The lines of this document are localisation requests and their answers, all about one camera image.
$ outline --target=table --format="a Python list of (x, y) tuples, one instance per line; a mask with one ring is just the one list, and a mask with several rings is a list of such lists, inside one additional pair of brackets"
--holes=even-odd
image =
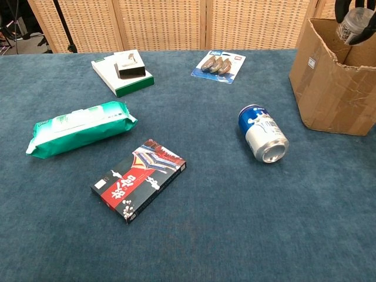
[[(376, 131), (307, 129), (288, 79), (296, 52), (247, 56), (232, 85), (190, 76), (206, 51), (141, 52), (155, 85), (116, 98), (90, 62), (105, 55), (0, 58), (2, 281), (373, 281)], [(36, 122), (110, 100), (130, 132), (71, 152), (25, 155)], [(290, 141), (255, 160), (237, 125), (265, 106)], [(148, 138), (187, 169), (130, 225), (89, 185)]]

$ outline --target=wicker room divider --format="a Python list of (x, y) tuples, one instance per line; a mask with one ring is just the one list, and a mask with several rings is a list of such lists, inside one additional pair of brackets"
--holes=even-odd
[[(53, 0), (28, 0), (53, 52), (68, 39)], [(78, 52), (295, 48), (334, 0), (59, 0)]]

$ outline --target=red and black box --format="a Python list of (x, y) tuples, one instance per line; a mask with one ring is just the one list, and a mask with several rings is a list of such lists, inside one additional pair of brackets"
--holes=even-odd
[(185, 168), (185, 160), (149, 139), (91, 189), (130, 223)]

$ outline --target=blue and white can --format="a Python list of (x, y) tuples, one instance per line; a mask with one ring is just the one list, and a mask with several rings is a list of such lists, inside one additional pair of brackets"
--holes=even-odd
[(239, 127), (260, 162), (274, 163), (286, 154), (288, 140), (265, 108), (246, 106), (239, 113)]

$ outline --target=floor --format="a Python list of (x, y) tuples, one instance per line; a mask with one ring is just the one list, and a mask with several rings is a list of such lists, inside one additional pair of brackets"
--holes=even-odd
[(28, 40), (20, 39), (17, 41), (17, 48), (16, 43), (14, 41), (10, 41), (12, 48), (9, 48), (7, 51), (3, 50), (0, 52), (0, 55), (16, 55), (18, 50), (18, 54), (42, 54), (47, 51), (46, 44), (42, 46), (38, 46), (38, 43), (42, 40), (42, 35), (38, 33), (32, 34), (32, 37)]

